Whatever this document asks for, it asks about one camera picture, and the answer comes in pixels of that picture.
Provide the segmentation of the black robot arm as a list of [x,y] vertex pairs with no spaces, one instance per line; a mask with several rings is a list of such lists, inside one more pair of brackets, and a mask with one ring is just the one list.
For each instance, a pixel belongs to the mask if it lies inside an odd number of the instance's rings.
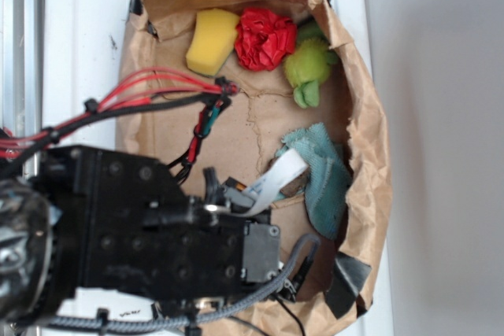
[[204,171],[185,194],[160,161],[87,146],[48,150],[39,174],[1,181],[1,317],[53,316],[79,288],[160,303],[170,316],[231,301],[279,271],[280,229],[239,184]]

